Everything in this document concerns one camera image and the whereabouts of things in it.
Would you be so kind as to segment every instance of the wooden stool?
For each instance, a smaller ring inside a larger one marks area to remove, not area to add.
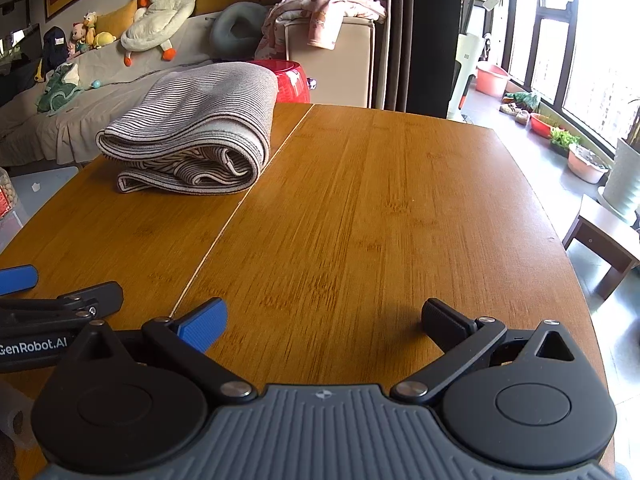
[[[611,265],[596,289],[605,300],[640,263],[638,233],[586,195],[582,196],[580,211],[562,241],[565,249],[574,238]]]

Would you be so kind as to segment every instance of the folded striped cloth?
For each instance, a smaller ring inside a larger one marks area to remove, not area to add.
[[[234,193],[251,186],[269,160],[277,93],[275,74],[251,63],[171,72],[96,142],[127,167],[118,175],[122,192]]]

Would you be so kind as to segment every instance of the floor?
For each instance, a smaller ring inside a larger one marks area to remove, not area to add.
[[[597,186],[571,173],[566,159],[548,148],[548,140],[500,113],[499,105],[498,99],[472,89],[463,113],[473,124],[495,130],[562,238],[580,208],[582,195],[596,198]],[[632,271],[604,301],[594,289],[609,265],[577,241],[567,254],[591,312],[609,393],[618,410],[616,477],[640,480],[640,273]]]

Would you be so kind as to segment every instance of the screw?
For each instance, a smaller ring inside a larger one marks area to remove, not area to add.
[[[246,397],[253,389],[249,383],[244,381],[229,381],[220,386],[220,391],[227,397]]]
[[[428,391],[427,385],[418,381],[402,381],[396,384],[396,392],[403,397],[421,397]]]

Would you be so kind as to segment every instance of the pink patterned cloth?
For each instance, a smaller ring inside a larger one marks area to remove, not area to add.
[[[384,20],[379,0],[282,0],[271,9],[262,26],[255,59],[284,59],[287,22],[309,18],[309,45],[333,50],[345,16]]]

